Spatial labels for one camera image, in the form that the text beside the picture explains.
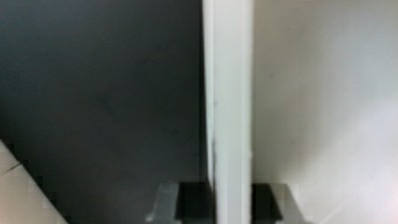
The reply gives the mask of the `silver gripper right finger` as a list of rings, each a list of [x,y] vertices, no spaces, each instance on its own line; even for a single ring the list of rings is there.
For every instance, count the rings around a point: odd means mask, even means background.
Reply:
[[[313,224],[304,219],[293,193],[283,183],[252,184],[251,224]]]

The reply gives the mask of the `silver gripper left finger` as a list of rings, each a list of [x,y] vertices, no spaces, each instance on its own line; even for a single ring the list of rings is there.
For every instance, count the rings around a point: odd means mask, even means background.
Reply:
[[[206,182],[169,182],[158,187],[148,224],[215,224],[213,193]]]

